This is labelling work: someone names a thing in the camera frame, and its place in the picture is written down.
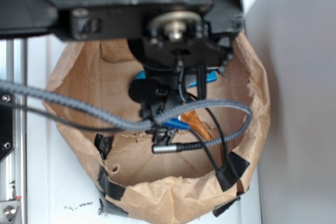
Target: metal frame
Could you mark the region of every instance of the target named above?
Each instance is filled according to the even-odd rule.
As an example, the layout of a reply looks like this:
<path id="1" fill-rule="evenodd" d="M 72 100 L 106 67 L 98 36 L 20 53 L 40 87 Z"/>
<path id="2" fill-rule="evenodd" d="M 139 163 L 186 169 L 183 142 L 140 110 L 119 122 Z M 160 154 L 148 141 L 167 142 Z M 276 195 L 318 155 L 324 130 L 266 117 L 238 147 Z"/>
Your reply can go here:
<path id="1" fill-rule="evenodd" d="M 0 41 L 0 79 L 26 83 L 27 41 L 24 39 Z M 26 98 L 16 96 L 21 105 Z M 13 115 L 13 143 L 15 149 L 0 164 L 0 223 L 27 223 L 27 183 L 26 183 L 26 113 L 16 110 Z M 15 209 L 8 212 L 8 206 Z"/>
<path id="2" fill-rule="evenodd" d="M 11 93 L 1 91 L 0 100 L 13 103 L 14 97 Z M 12 108 L 0 106 L 0 163 L 15 149 L 13 114 Z"/>

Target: black cable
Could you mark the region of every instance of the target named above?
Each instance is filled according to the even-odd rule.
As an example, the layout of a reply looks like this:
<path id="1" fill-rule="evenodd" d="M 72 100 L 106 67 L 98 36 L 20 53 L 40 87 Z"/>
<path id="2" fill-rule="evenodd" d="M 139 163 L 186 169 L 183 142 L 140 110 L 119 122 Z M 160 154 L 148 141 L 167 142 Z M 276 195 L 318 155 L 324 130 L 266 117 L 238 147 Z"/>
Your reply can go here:
<path id="1" fill-rule="evenodd" d="M 28 97 L 34 97 L 34 98 L 41 99 L 47 102 L 59 104 L 62 106 L 67 106 L 74 110 L 84 112 L 90 116 L 93 116 L 102 121 L 105 121 L 111 125 L 114 125 L 114 127 L 118 127 L 124 130 L 130 130 L 130 131 L 149 130 L 153 127 L 155 123 L 158 125 L 162 125 L 163 123 L 170 120 L 171 118 L 175 118 L 178 115 L 183 114 L 187 111 L 195 110 L 199 108 L 224 107 L 224 108 L 234 108 L 234 109 L 244 111 L 248 115 L 248 117 L 246 118 L 242 127 L 237 132 L 225 137 L 227 141 L 230 141 L 238 137 L 239 135 L 241 135 L 249 126 L 252 115 L 253 115 L 251 109 L 248 106 L 242 103 L 239 103 L 239 102 L 223 100 L 223 99 L 198 100 L 194 102 L 188 102 L 184 105 L 178 105 L 174 108 L 167 110 L 166 112 L 163 112 L 161 114 L 156 114 L 154 116 L 155 123 L 152 122 L 150 119 L 144 119 L 139 122 L 132 122 L 132 121 L 123 119 L 113 113 L 110 113 L 102 108 L 88 104 L 78 99 L 74 99 L 71 97 L 67 97 L 65 95 L 57 94 L 57 93 L 46 91 L 46 90 L 39 89 L 39 88 L 33 88 L 33 87 L 22 85 L 19 83 L 12 83 L 9 81 L 0 80 L 0 90 L 10 92 L 10 93 L 25 95 Z"/>
<path id="2" fill-rule="evenodd" d="M 70 127 L 82 130 L 82 131 L 89 131 L 89 132 L 119 132 L 119 131 L 122 131 L 122 129 L 119 129 L 119 128 L 116 128 L 116 127 L 97 128 L 97 127 L 88 127 L 88 126 L 80 125 L 80 124 L 77 124 L 77 123 L 69 122 L 66 119 L 60 118 L 56 115 L 45 112 L 43 110 L 39 110 L 39 109 L 36 109 L 36 108 L 32 108 L 32 107 L 28 107 L 28 106 L 20 105 L 20 104 L 16 104 L 16 103 L 0 101 L 0 105 L 10 107 L 10 108 L 13 108 L 13 109 L 17 109 L 17 110 L 33 112 L 35 114 L 44 116 L 46 118 L 52 119 L 52 120 L 54 120 L 56 122 L 59 122 L 61 124 L 64 124 L 64 125 L 67 125 L 67 126 L 70 126 Z"/>
<path id="3" fill-rule="evenodd" d="M 198 100 L 206 98 L 206 67 L 204 64 L 197 65 L 197 94 Z"/>
<path id="4" fill-rule="evenodd" d="M 178 94 L 180 95 L 180 99 L 182 102 L 188 102 L 185 98 L 186 90 L 185 90 L 185 73 L 184 68 L 181 69 L 180 75 L 179 75 L 179 82 L 178 82 Z"/>
<path id="5" fill-rule="evenodd" d="M 197 138 L 197 140 L 199 141 L 199 143 L 202 145 L 203 149 L 206 152 L 206 155 L 208 156 L 213 168 L 215 169 L 215 171 L 218 171 L 218 166 L 216 165 L 214 158 L 212 157 L 208 147 L 205 145 L 205 143 L 203 142 L 202 138 L 200 137 L 200 135 L 194 131 L 192 128 L 189 129 L 189 131 Z"/>
<path id="6" fill-rule="evenodd" d="M 194 98 L 195 100 L 197 100 L 197 97 L 191 93 L 188 93 L 188 95 L 191 98 Z M 212 113 L 212 111 L 209 108 L 205 108 L 205 110 L 208 112 L 208 114 L 211 116 L 212 120 L 214 121 L 214 123 L 216 124 L 216 127 L 218 129 L 220 138 L 222 139 L 222 147 L 223 147 L 223 164 L 221 166 L 221 169 L 225 170 L 227 165 L 228 165 L 228 153 L 227 153 L 227 146 L 225 143 L 225 137 L 224 137 L 224 132 L 223 129 L 221 127 L 221 125 L 219 124 L 216 116 L 214 115 L 214 113 Z"/>

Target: brown paper bag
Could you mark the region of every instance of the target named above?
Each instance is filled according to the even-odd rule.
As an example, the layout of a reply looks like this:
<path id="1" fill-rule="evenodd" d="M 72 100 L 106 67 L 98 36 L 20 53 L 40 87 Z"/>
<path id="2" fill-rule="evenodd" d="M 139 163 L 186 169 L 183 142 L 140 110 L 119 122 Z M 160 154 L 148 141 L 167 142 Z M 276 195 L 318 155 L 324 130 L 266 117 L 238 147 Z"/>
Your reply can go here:
<path id="1" fill-rule="evenodd" d="M 268 133 L 270 100 L 264 67 L 243 33 L 236 39 L 235 54 L 226 68 L 225 77 L 218 76 L 216 82 L 207 85 L 207 99 L 243 102 L 254 113 L 247 132 L 228 143 L 229 152 L 250 165 L 240 180 L 225 192 L 203 150 L 152 154 L 151 136 L 143 132 L 121 132 L 114 136 L 113 148 L 102 161 L 94 145 L 96 133 L 57 124 L 83 169 L 106 193 L 106 199 L 127 212 L 129 217 L 151 223 L 186 223 L 248 190 Z M 47 89 L 138 121 L 140 106 L 129 98 L 128 87 L 141 70 L 141 64 L 133 58 L 123 39 L 70 43 L 53 71 Z M 45 106 L 49 112 L 69 121 L 96 127 L 110 126 L 69 108 L 49 103 Z M 243 113 L 232 109 L 216 109 L 214 114 L 226 134 L 240 128 L 245 118 Z M 218 137 L 214 123 L 205 111 L 197 110 L 197 115 L 210 134 Z M 174 142 L 190 141 L 195 140 L 186 132 L 179 132 L 174 138 Z M 220 145 L 212 146 L 211 152 L 220 164 Z M 105 173 L 108 176 L 103 185 L 100 179 Z M 105 192 L 106 183 L 112 185 L 109 187 L 112 195 L 117 192 L 117 196 L 110 197 L 111 194 Z"/>

